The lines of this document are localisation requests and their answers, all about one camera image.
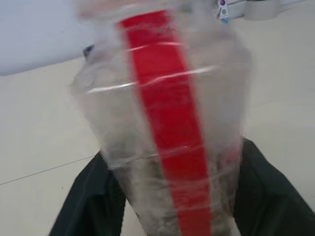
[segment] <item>red tape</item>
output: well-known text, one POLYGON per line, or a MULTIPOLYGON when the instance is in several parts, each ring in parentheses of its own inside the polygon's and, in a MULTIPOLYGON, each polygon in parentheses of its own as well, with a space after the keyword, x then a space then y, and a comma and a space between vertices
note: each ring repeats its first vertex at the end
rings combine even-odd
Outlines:
POLYGON ((167 11, 158 11, 123 20, 119 27, 126 31, 128 57, 182 235, 211 236, 206 152, 191 76, 171 23, 167 11))

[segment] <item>tiled floor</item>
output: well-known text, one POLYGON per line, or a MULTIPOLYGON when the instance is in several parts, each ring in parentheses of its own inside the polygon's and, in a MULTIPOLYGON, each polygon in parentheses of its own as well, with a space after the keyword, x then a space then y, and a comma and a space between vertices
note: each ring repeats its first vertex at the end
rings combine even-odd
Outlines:
MULTIPOLYGON (((315 2, 264 22, 232 21, 255 62, 245 134, 315 210, 315 2)), ((98 151, 67 85, 83 59, 0 78, 0 235, 49 233, 98 151)), ((140 236, 132 210, 123 236, 140 236)))

